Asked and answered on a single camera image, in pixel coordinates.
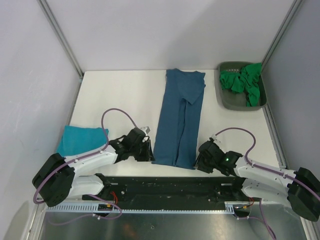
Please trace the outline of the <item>dark blue t shirt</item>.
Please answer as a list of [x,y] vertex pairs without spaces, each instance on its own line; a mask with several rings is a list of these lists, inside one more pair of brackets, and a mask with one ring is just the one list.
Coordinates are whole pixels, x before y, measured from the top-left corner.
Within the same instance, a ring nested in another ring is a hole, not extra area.
[[166,71],[166,84],[155,136],[155,164],[192,170],[205,92],[204,72]]

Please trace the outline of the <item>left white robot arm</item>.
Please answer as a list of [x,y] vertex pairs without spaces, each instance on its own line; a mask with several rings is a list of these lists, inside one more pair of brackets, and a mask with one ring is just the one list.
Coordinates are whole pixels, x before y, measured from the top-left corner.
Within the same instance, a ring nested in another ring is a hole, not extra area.
[[127,135],[109,140],[106,145],[83,155],[52,154],[32,179],[36,189],[33,202],[54,207],[70,197],[88,195],[107,199],[111,193],[107,178],[101,173],[87,173],[130,157],[137,162],[153,161],[149,132],[147,126],[135,127]]

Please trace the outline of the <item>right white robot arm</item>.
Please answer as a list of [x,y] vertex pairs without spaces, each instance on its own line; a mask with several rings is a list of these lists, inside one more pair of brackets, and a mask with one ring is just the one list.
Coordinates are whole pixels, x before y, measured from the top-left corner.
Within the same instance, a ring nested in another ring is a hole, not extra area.
[[196,169],[205,173],[218,170],[240,183],[230,188],[231,196],[265,199],[290,207],[297,215],[317,222],[320,218],[320,181],[306,168],[294,171],[256,163],[238,152],[223,152],[212,138],[203,143]]

